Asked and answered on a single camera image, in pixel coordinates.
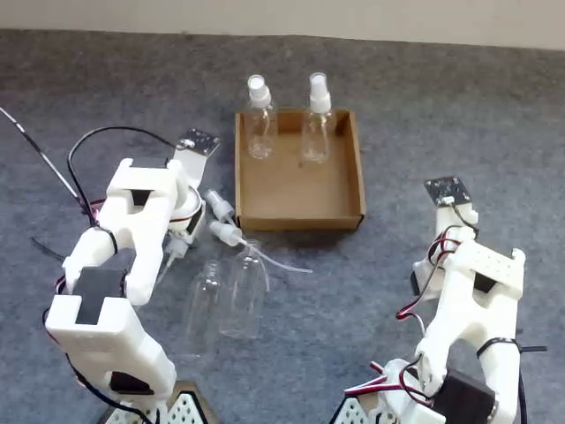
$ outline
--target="open cardboard tray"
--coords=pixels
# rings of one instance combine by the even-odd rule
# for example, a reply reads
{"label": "open cardboard tray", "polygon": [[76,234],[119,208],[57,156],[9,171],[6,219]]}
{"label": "open cardboard tray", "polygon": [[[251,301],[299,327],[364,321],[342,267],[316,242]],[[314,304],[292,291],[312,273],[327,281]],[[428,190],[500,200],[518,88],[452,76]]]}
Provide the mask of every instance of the open cardboard tray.
{"label": "open cardboard tray", "polygon": [[247,153],[245,122],[236,114],[236,216],[244,230],[355,230],[365,216],[365,188],[355,116],[337,110],[329,160],[303,163],[303,110],[280,110],[275,152]]}

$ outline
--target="transparent plastic bottle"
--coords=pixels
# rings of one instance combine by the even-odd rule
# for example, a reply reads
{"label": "transparent plastic bottle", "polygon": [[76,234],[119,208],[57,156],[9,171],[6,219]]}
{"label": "transparent plastic bottle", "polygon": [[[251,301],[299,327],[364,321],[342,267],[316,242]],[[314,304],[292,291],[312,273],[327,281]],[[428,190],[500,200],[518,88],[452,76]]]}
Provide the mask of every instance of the transparent plastic bottle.
{"label": "transparent plastic bottle", "polygon": [[192,301],[185,325],[185,346],[189,355],[212,351],[218,336],[220,313],[220,272],[217,261],[209,261],[193,281]]}
{"label": "transparent plastic bottle", "polygon": [[249,104],[244,113],[247,150],[255,159],[265,159],[275,150],[278,135],[276,106],[263,77],[252,75],[247,86]]}
{"label": "transparent plastic bottle", "polygon": [[234,259],[227,287],[222,291],[223,318],[220,331],[235,338],[256,338],[265,292],[267,271],[265,264],[255,252],[256,241]]}
{"label": "transparent plastic bottle", "polygon": [[310,109],[302,123],[303,160],[324,163],[329,159],[335,126],[326,74],[313,73],[310,75]]}

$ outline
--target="plastic tube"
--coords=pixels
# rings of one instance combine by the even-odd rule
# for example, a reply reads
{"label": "plastic tube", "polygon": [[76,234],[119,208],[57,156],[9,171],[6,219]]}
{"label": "plastic tube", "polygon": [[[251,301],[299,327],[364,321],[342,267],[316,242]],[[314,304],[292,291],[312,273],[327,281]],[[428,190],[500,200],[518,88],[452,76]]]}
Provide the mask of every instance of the plastic tube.
{"label": "plastic tube", "polygon": [[286,269],[291,272],[302,272],[303,274],[312,274],[311,269],[296,268],[291,265],[285,265],[279,261],[275,261],[270,256],[267,256],[257,247],[251,245],[247,240],[243,238],[241,230],[235,225],[230,225],[228,223],[220,223],[219,221],[213,221],[210,223],[209,228],[221,241],[231,247],[235,247],[239,244],[250,247],[258,256],[263,258],[265,261],[272,263],[273,265]]}
{"label": "plastic tube", "polygon": [[275,261],[273,258],[267,256],[266,254],[262,253],[261,250],[257,249],[256,247],[250,246],[247,241],[245,241],[243,238],[240,241],[243,245],[245,246],[249,246],[255,253],[257,253],[261,258],[263,258],[265,261],[272,263],[273,265],[275,265],[276,267],[282,268],[282,269],[286,269],[287,271],[291,271],[291,272],[302,272],[304,274],[312,274],[313,271],[311,269],[306,269],[306,268],[297,268],[297,267],[293,267],[291,265],[286,265],[284,263],[280,263],[279,261]]}

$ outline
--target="robotic arm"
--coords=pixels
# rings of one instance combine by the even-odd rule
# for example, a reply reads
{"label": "robotic arm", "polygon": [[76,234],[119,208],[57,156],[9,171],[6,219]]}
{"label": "robotic arm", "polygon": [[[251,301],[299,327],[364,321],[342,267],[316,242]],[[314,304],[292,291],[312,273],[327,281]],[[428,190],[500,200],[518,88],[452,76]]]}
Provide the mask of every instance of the robotic arm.
{"label": "robotic arm", "polygon": [[[385,367],[374,364],[383,376],[346,390],[350,397],[344,404],[368,411],[367,422],[378,424],[512,424],[520,372],[516,315],[525,255],[514,249],[506,256],[479,244],[478,214],[458,178],[426,181],[426,188],[438,207],[438,236],[426,258],[414,264],[412,284],[418,298],[404,315],[421,299],[439,298],[439,304],[416,348],[412,364],[417,367],[404,360]],[[486,383],[447,366],[449,349],[458,339],[476,349]],[[373,400],[367,403],[367,396]]]}
{"label": "robotic arm", "polygon": [[[508,257],[476,241],[476,229],[469,226],[463,214],[474,217],[475,222],[477,214],[472,211],[471,198],[460,180],[440,178],[426,186],[434,187],[433,198],[439,205],[436,230],[445,239],[453,240],[449,242],[453,253],[445,256],[443,269],[432,276],[440,300],[436,315],[416,348],[421,386],[427,396],[436,398],[434,409],[449,415],[450,421],[465,422],[464,415],[469,416],[461,405],[457,406],[459,412],[448,405],[448,392],[458,387],[468,395],[460,399],[462,403],[480,417],[468,422],[511,424],[516,416],[520,353],[516,343],[510,342],[516,337],[525,255],[514,249]],[[428,260],[417,262],[416,276],[427,272],[429,277],[433,272],[429,267]],[[457,339],[467,340],[478,352],[486,387],[447,368],[449,348]],[[472,394],[481,402],[473,405]]]}
{"label": "robotic arm", "polygon": [[[177,373],[133,307],[151,298],[167,232],[184,255],[204,224],[198,187],[217,147],[217,138],[191,130],[167,162],[119,164],[99,225],[82,234],[64,261],[66,292],[55,296],[45,322],[77,373],[123,404],[149,411],[147,417],[167,416]],[[136,254],[129,273],[98,268],[122,249]]]}

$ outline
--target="black cable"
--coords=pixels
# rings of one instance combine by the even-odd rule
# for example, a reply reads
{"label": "black cable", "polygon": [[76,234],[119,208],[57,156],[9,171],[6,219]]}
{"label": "black cable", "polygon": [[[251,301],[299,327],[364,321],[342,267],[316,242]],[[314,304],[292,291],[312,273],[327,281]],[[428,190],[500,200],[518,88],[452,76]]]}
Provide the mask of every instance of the black cable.
{"label": "black cable", "polygon": [[34,245],[41,250],[44,254],[46,254],[47,256],[52,257],[53,259],[57,259],[59,262],[64,261],[64,256],[62,256],[61,254],[58,254],[57,252],[55,252],[53,249],[51,249],[50,247],[44,245],[41,241],[39,241],[37,238],[35,237],[30,237],[30,240],[32,240],[32,243],[34,243]]}
{"label": "black cable", "polygon": [[518,375],[518,403],[520,404],[520,423],[528,424],[528,409],[526,408],[526,391],[524,390],[522,370]]}
{"label": "black cable", "polygon": [[398,382],[400,383],[400,387],[403,388],[403,390],[408,394],[408,396],[410,396],[410,398],[414,402],[416,402],[417,404],[423,405],[423,406],[427,406],[429,408],[430,407],[430,403],[429,403],[430,398],[428,396],[424,395],[424,397],[426,398],[426,400],[428,402],[418,399],[417,397],[415,397],[411,393],[409,388],[406,386],[406,382],[404,381],[404,374],[406,374],[406,371],[408,371],[409,368],[414,367],[416,364],[418,364],[421,359],[422,359],[422,355],[419,355],[415,360],[413,360],[410,364],[408,364],[406,367],[404,367],[403,370],[398,375]]}
{"label": "black cable", "polygon": [[88,215],[88,220],[90,221],[90,226],[91,227],[95,227],[97,226],[97,222],[96,222],[96,218],[94,217],[93,211],[90,208],[90,201],[88,201],[87,198],[87,194],[85,193],[85,191],[82,188],[82,185],[79,181],[79,177],[77,176],[77,172],[74,169],[74,165],[72,163],[72,159],[75,155],[75,153],[77,152],[77,150],[80,148],[80,146],[82,146],[82,144],[90,139],[92,136],[98,134],[98,133],[103,133],[105,131],[115,131],[115,130],[120,130],[120,131],[133,131],[135,133],[143,133],[146,134],[150,137],[152,137],[153,139],[161,142],[162,144],[169,146],[171,148],[176,148],[176,146],[174,144],[172,144],[169,141],[166,141],[163,137],[161,137],[160,135],[157,135],[153,132],[150,132],[148,130],[144,130],[143,128],[138,128],[136,126],[124,126],[124,125],[115,125],[115,126],[104,126],[102,128],[96,128],[95,130],[92,130],[90,132],[87,132],[86,134],[84,134],[82,137],[80,137],[79,141],[77,141],[75,143],[75,145],[71,148],[71,151],[69,152],[69,155],[67,156],[67,167],[69,168],[69,172],[71,173],[71,177],[72,180],[74,181],[75,186],[77,187],[77,190],[79,190],[79,194],[80,194],[80,198],[82,199],[82,202],[85,205],[88,205],[86,208],[86,212]]}
{"label": "black cable", "polygon": [[45,153],[43,152],[43,150],[41,150],[41,148],[35,142],[35,140],[26,132],[24,127],[12,115],[10,115],[5,109],[0,108],[0,112],[2,112],[4,114],[4,116],[7,117],[8,120],[10,120],[10,122],[12,122],[14,124],[14,126],[18,129],[19,133],[24,136],[24,138],[27,140],[27,142],[29,144],[31,144],[32,148],[34,148],[34,150],[41,157],[41,159],[47,164],[47,166],[49,166],[49,168],[53,171],[53,173],[56,175],[56,177],[59,178],[59,181],[61,181],[63,183],[63,186],[71,194],[72,198],[79,204],[80,208],[84,209],[85,205],[82,204],[82,202],[80,201],[80,197],[74,191],[71,184],[69,184],[69,182],[66,180],[66,178],[63,177],[63,174],[61,174],[61,172],[59,172],[57,167],[50,161],[50,159],[47,157],[47,155],[45,155]]}
{"label": "black cable", "polygon": [[[85,376],[83,374],[81,374],[79,372],[79,370],[77,368],[75,368],[72,365],[71,360],[69,358],[69,355],[65,355],[65,356],[67,357],[67,360],[69,361],[69,365],[71,366],[72,370],[74,371],[74,374],[77,376],[77,379],[79,380],[79,382],[82,383],[88,389],[88,391],[90,391],[93,395],[95,395],[97,398],[99,398],[102,402],[104,402],[108,406],[112,406],[113,408],[119,409],[121,411],[125,411],[127,413],[135,413],[136,415],[139,416],[139,418],[141,419],[141,422],[143,422],[144,424],[153,424],[151,422],[151,420],[140,409],[132,408],[130,406],[125,406],[125,405],[119,404],[114,399],[111,399],[110,397],[107,397],[106,395],[101,393],[98,389],[95,388],[95,386],[93,386],[85,378]],[[159,409],[157,409],[157,419],[155,420],[155,424],[159,424],[160,421],[161,421],[161,414],[160,414]]]}
{"label": "black cable", "polygon": [[461,212],[459,212],[459,209],[457,208],[455,203],[451,203],[451,208],[453,208],[454,212],[456,213],[457,217],[461,220],[461,222],[467,225],[473,231],[475,231],[475,235],[478,236],[478,226],[473,225],[469,221],[465,220],[465,218],[463,218],[463,216],[461,215]]}
{"label": "black cable", "polygon": [[[520,354],[522,353],[532,353],[532,352],[547,352],[547,346],[524,346],[518,344],[514,338],[508,337],[494,337],[487,340],[478,350],[477,358],[485,352],[490,346],[497,343],[508,343],[516,345]],[[524,389],[524,379],[522,377],[522,369],[518,371],[518,403],[520,404],[520,423],[528,424],[528,409],[526,407],[526,392]]]}

